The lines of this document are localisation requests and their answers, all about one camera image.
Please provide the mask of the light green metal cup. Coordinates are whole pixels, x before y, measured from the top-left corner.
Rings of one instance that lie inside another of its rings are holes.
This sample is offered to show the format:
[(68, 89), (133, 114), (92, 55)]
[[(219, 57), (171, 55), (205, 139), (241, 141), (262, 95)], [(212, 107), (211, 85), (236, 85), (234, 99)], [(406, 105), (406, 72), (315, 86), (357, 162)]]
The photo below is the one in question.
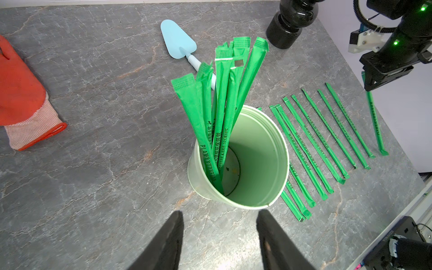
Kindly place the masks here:
[(207, 200), (247, 209), (264, 209), (278, 199), (288, 181), (286, 141), (270, 117), (245, 105), (229, 140), (223, 172), (223, 193), (205, 175), (199, 145), (194, 146), (187, 176), (194, 191)]

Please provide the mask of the green straw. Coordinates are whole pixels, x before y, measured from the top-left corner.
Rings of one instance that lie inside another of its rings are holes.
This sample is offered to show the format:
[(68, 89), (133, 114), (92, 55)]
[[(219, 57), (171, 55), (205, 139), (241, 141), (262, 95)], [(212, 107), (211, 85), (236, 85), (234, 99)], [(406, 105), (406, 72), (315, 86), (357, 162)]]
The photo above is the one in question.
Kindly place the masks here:
[(309, 101), (310, 105), (313, 107), (314, 111), (317, 113), (317, 115), (319, 116), (319, 118), (322, 120), (322, 122), (324, 123), (324, 125), (326, 126), (326, 128), (328, 129), (328, 131), (330, 132), (330, 134), (332, 135), (332, 137), (334, 138), (334, 140), (336, 141), (337, 145), (340, 147), (340, 149), (342, 150), (342, 152), (344, 153), (344, 155), (347, 157), (347, 159), (352, 164), (352, 166), (354, 167), (354, 169), (356, 169), (357, 168), (356, 162), (351, 157), (351, 155), (349, 154), (349, 152), (347, 151), (347, 149), (345, 148), (345, 146), (342, 144), (342, 142), (339, 139), (339, 137), (336, 135), (336, 133), (330, 127), (328, 121), (323, 116), (323, 114), (320, 111), (320, 109), (318, 108), (318, 106), (315, 104), (315, 102), (312, 100), (312, 98), (310, 97), (310, 95), (303, 88), (301, 89), (301, 91), (303, 92), (303, 94), (305, 95), (306, 99)]
[(383, 143), (383, 138), (381, 135), (380, 125), (378, 122), (378, 116), (377, 116), (372, 92), (367, 91), (366, 97), (367, 97), (368, 105), (370, 108), (371, 119), (372, 119), (374, 131), (375, 131), (375, 136), (376, 136), (379, 152), (382, 156), (388, 156), (389, 153), (386, 151), (384, 143)]
[(294, 199), (297, 207), (299, 208), (301, 214), (305, 217), (305, 219), (310, 219), (312, 214), (310, 213), (310, 211), (304, 206), (303, 202), (301, 201), (300, 197), (298, 196), (298, 194), (296, 193), (295, 189), (293, 188), (293, 186), (291, 185), (290, 181), (287, 181), (286, 186), (292, 196), (292, 198)]
[[(288, 139), (289, 145), (291, 146), (291, 148), (293, 150), (295, 150), (295, 147), (293, 146), (293, 144), (291, 143), (291, 141), (289, 139), (289, 133), (288, 133), (287, 126), (285, 124), (282, 124), (282, 120), (279, 120), (279, 118), (277, 117), (279, 114), (277, 114), (277, 113), (273, 113), (273, 114), (277, 118), (279, 124), (281, 125), (283, 133), (286, 136), (286, 138)], [(300, 191), (303, 194), (303, 197), (306, 199), (308, 205), (311, 208), (315, 207), (316, 202), (312, 199), (312, 196), (310, 195), (309, 191), (306, 189), (304, 183), (300, 179), (299, 174), (297, 173), (297, 171), (293, 167), (292, 162), (289, 163), (289, 169), (290, 169), (290, 173), (291, 173), (292, 177), (295, 179), (295, 181), (296, 181), (297, 185), (299, 186)]]
[(300, 150), (299, 146), (297, 145), (297, 143), (295, 142), (295, 139), (291, 133), (291, 131), (289, 130), (289, 127), (287, 126), (287, 124), (284, 122), (284, 120), (282, 119), (282, 116), (280, 115), (280, 113), (277, 111), (276, 107), (274, 105), (270, 105), (270, 109), (273, 112), (274, 116), (276, 117), (276, 119), (278, 120), (278, 122), (281, 124), (281, 127), (284, 131), (284, 133), (286, 134), (290, 145), (292, 146), (292, 148), (294, 149), (297, 157), (299, 158), (302, 166), (304, 167), (304, 169), (306, 170), (308, 176), (310, 177), (311, 181), (313, 182), (313, 185), (315, 186), (317, 192), (319, 193), (321, 199), (323, 201), (328, 199), (327, 194), (325, 193), (325, 191), (321, 188), (321, 186), (318, 183), (317, 178), (315, 177), (315, 175), (312, 173), (312, 170), (310, 168), (310, 166), (307, 164), (306, 159), (302, 153), (302, 151)]
[[(333, 97), (335, 103), (337, 104), (338, 108), (341, 110), (342, 114), (345, 116), (345, 119), (348, 121), (348, 124), (351, 126), (351, 128), (354, 131), (354, 134), (357, 136), (357, 138), (359, 139), (361, 145), (364, 147), (364, 149), (366, 150), (366, 154), (370, 157), (370, 158), (375, 158), (375, 156), (371, 153), (371, 151), (369, 150), (369, 148), (366, 146), (364, 140), (362, 139), (361, 135), (359, 134), (357, 128), (354, 126), (351, 118), (349, 117), (349, 115), (347, 114), (345, 107), (343, 106), (342, 102), (340, 101), (338, 95), (336, 94), (336, 92), (334, 91), (334, 89), (332, 88), (331, 84), (329, 83), (325, 83), (328, 91), (330, 92), (331, 96)], [(321, 96), (321, 98), (323, 99), (324, 103), (326, 104), (327, 108), (329, 109), (329, 111), (331, 112), (332, 116), (334, 117), (335, 121), (337, 122), (339, 128), (341, 129), (343, 135), (345, 136), (346, 140), (348, 141), (348, 143), (350, 144), (351, 148), (353, 149), (355, 155), (357, 156), (357, 158), (359, 159), (360, 163), (362, 164), (362, 166), (364, 167), (364, 169), (366, 170), (370, 170), (370, 166), (367, 164), (366, 159), (364, 158), (363, 154), (361, 153), (361, 151), (359, 150), (359, 148), (356, 145), (356, 142), (354, 141), (354, 139), (352, 138), (352, 136), (349, 134), (349, 132), (347, 131), (346, 127), (344, 126), (344, 124), (342, 123), (342, 121), (339, 119), (339, 117), (337, 116), (335, 110), (332, 108), (332, 106), (330, 105), (329, 101), (327, 100), (326, 96), (323, 94), (323, 92), (321, 90), (317, 90), (317, 92), (319, 93), (319, 95)]]
[(285, 191), (281, 193), (281, 198), (285, 202), (285, 204), (289, 207), (289, 209), (291, 210), (291, 212), (299, 222), (305, 220), (301, 212), (297, 209), (297, 207), (294, 205), (294, 203), (292, 202), (292, 200), (289, 198), (289, 196)]
[[(330, 157), (334, 161), (336, 161), (337, 167), (341, 168), (342, 165), (340, 164), (340, 161), (337, 159), (335, 153), (333, 152), (333, 150), (331, 149), (331, 147), (328, 145), (327, 141), (324, 139), (323, 135), (318, 130), (318, 128), (316, 127), (315, 123), (310, 118), (310, 116), (307, 114), (307, 112), (305, 111), (305, 109), (302, 107), (302, 105), (300, 104), (300, 102), (298, 101), (298, 99), (296, 98), (296, 96), (293, 94), (293, 95), (291, 95), (291, 98), (295, 101), (295, 103), (297, 104), (297, 106), (299, 107), (299, 109), (301, 110), (301, 112), (303, 113), (304, 117), (308, 120), (308, 122), (309, 122), (310, 126), (312, 127), (312, 129), (314, 130), (315, 134), (317, 135), (317, 137), (319, 138), (319, 140), (321, 141), (321, 143), (324, 145), (325, 149), (330, 154)], [(345, 174), (343, 174), (342, 178), (345, 179), (346, 176), (348, 178), (350, 178), (350, 176), (349, 176), (349, 174), (347, 172)]]
[(306, 154), (306, 156), (307, 156), (309, 162), (311, 163), (312, 167), (314, 168), (316, 174), (319, 176), (320, 180), (324, 184), (325, 189), (327, 190), (328, 193), (333, 194), (334, 190), (331, 188), (331, 186), (328, 183), (327, 179), (325, 178), (324, 174), (319, 169), (315, 159), (312, 157), (312, 154), (310, 153), (306, 144), (303, 142), (301, 137), (298, 135), (298, 133), (297, 133), (296, 129), (294, 128), (293, 124), (291, 123), (290, 119), (285, 114), (282, 106), (280, 104), (277, 104), (275, 107), (276, 107), (277, 111), (280, 113), (280, 115), (282, 116), (282, 119), (284, 120), (284, 122), (288, 125), (291, 133), (294, 135), (294, 138), (297, 141), (297, 143), (300, 145), (302, 151)]
[(328, 157), (326, 156), (326, 154), (322, 150), (321, 146), (317, 143), (317, 141), (315, 140), (315, 138), (312, 136), (311, 132), (309, 131), (309, 129), (307, 128), (307, 126), (305, 125), (305, 123), (302, 121), (302, 119), (298, 115), (298, 113), (295, 111), (294, 107), (292, 106), (292, 104), (290, 103), (290, 101), (288, 100), (288, 98), (287, 97), (283, 97), (282, 100), (284, 101), (285, 105), (288, 107), (288, 109), (290, 110), (290, 112), (292, 113), (292, 115), (295, 117), (295, 119), (299, 123), (300, 127), (302, 128), (302, 130), (304, 131), (304, 133), (308, 137), (309, 141), (311, 142), (311, 144), (314, 146), (314, 148), (318, 152), (318, 155), (321, 157), (321, 159), (326, 164), (327, 168), (329, 169), (329, 171), (331, 172), (331, 174), (333, 175), (333, 177), (340, 184), (342, 184), (342, 185), (345, 184), (345, 179), (343, 179), (342, 177), (340, 177), (338, 175), (336, 169), (330, 163)]

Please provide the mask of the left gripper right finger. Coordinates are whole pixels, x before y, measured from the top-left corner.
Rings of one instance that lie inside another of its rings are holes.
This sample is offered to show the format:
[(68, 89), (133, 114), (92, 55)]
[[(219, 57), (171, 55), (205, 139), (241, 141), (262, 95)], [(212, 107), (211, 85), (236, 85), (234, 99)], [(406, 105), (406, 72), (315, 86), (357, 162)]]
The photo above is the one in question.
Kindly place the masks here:
[(256, 226), (265, 270), (314, 269), (268, 210), (259, 211)]

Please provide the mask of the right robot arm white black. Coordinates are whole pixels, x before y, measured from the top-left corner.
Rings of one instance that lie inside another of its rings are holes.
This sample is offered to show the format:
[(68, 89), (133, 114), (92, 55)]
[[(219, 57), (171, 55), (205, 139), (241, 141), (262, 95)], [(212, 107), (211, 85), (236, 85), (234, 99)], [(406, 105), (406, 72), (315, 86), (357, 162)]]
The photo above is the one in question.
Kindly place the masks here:
[[(430, 64), (432, 54), (431, 1), (367, 1), (367, 7), (385, 17), (400, 19), (378, 52), (362, 55), (364, 89), (370, 108), (379, 152), (386, 151), (376, 116), (372, 91), (408, 75), (417, 63)], [(363, 260), (368, 270), (429, 270), (432, 245), (419, 233), (414, 220), (402, 217)]]

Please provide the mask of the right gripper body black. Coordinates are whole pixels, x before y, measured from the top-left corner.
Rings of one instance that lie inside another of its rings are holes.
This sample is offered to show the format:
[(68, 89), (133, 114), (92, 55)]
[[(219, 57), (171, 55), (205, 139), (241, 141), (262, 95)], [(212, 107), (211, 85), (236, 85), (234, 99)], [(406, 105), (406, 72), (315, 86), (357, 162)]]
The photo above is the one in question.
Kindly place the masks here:
[(401, 21), (379, 52), (362, 55), (367, 92), (409, 74), (417, 63), (430, 64), (432, 53), (432, 21)]

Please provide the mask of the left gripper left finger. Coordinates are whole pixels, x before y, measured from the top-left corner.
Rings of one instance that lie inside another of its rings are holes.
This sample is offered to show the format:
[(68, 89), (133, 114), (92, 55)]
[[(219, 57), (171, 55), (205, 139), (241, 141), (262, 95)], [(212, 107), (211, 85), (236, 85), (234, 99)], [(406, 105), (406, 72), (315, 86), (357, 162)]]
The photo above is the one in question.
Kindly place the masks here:
[(129, 269), (177, 270), (180, 264), (183, 233), (183, 213), (179, 210), (174, 211)]

